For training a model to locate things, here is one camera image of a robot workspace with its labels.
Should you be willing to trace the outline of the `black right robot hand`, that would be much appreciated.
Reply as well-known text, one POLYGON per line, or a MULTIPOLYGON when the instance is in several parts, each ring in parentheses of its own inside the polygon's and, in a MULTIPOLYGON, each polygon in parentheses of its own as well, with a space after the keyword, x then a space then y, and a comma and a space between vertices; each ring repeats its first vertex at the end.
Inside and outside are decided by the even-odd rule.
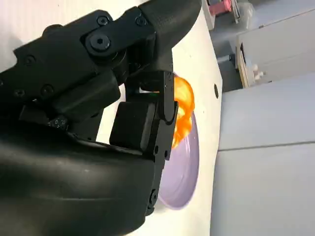
POLYGON ((157 202, 179 103, 172 48, 199 0, 50 25, 0 75, 0 233, 121 236, 157 202))

